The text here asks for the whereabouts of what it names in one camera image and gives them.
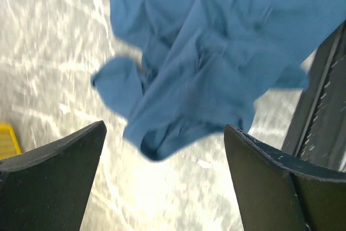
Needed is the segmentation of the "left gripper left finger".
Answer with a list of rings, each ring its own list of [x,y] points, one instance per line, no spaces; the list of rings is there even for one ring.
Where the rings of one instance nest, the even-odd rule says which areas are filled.
[[[73,134],[1,161],[1,230],[79,230],[107,128]]]

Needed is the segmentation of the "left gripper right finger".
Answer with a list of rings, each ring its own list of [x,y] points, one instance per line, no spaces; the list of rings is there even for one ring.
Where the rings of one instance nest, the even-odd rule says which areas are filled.
[[[345,230],[345,173],[227,125],[224,145],[244,230]]]

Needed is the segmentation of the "dark blue t-shirt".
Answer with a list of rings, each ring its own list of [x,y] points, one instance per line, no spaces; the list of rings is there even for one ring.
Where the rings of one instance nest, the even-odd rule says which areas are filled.
[[[268,89],[308,86],[301,64],[345,20],[345,0],[109,3],[114,35],[142,59],[117,56],[91,84],[152,161],[227,124],[248,131]]]

